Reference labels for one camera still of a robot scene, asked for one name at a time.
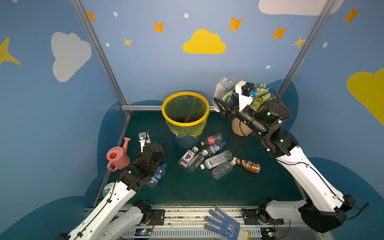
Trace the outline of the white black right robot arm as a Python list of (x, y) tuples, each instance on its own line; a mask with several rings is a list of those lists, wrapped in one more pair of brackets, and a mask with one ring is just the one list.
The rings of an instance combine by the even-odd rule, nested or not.
[(300, 184), (308, 197), (300, 201), (265, 200), (257, 209), (258, 220), (286, 219), (303, 221), (318, 233), (326, 233), (343, 225), (346, 213), (356, 200), (333, 187), (306, 157), (298, 142), (281, 128), (291, 113), (280, 99), (272, 99), (259, 112), (247, 105), (235, 105), (214, 99), (223, 118), (239, 119), (260, 137), (263, 148)]

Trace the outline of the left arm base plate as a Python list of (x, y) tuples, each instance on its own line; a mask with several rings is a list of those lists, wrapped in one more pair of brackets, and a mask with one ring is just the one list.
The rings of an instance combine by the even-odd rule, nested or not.
[(143, 226), (163, 226), (165, 222), (165, 210), (154, 209), (149, 213), (145, 213), (140, 225)]

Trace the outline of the green label square bottle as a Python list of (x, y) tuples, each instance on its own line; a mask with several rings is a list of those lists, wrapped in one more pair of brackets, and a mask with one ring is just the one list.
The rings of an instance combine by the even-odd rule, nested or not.
[(231, 76), (225, 76), (216, 85), (214, 98), (229, 103), (238, 82)]

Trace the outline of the clear slim white cap bottle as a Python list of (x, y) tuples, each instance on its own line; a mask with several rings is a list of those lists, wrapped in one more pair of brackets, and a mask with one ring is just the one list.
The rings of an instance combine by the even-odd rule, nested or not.
[(189, 172), (193, 172), (205, 159), (205, 157), (208, 155), (207, 150), (202, 150), (197, 155), (195, 155), (188, 163), (187, 170)]

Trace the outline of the purple grape label bottle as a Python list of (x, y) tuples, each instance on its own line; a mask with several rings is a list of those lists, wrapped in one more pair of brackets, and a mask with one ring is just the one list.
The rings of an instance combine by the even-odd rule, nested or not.
[(191, 159), (193, 159), (196, 153), (199, 151), (198, 147), (194, 146), (191, 149), (187, 150), (186, 153), (179, 159), (179, 166), (183, 169), (186, 169), (189, 165)]

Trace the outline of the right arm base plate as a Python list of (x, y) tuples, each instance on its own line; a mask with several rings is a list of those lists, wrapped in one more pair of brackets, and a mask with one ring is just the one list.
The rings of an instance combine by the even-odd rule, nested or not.
[(245, 225), (283, 225), (283, 219), (272, 219), (264, 210), (241, 209)]

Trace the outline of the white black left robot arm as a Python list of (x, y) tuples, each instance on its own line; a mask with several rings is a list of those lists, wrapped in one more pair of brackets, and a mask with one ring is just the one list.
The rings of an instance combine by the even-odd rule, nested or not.
[(59, 234), (58, 240), (116, 240), (128, 229), (150, 221), (152, 207), (136, 201), (116, 220), (121, 208), (145, 186), (157, 172), (159, 162), (167, 155), (164, 144), (150, 143), (143, 147), (137, 160), (119, 174), (113, 189), (76, 228)]

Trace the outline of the white label large clear bottle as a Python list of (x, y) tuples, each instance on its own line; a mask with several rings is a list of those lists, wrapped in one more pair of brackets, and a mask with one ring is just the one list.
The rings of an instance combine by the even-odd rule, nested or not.
[(202, 170), (204, 169), (212, 169), (214, 167), (217, 167), (221, 165), (222, 163), (226, 161), (231, 161), (233, 159), (233, 154), (232, 152), (226, 150), (218, 155), (212, 156), (205, 160), (201, 165), (200, 168)]

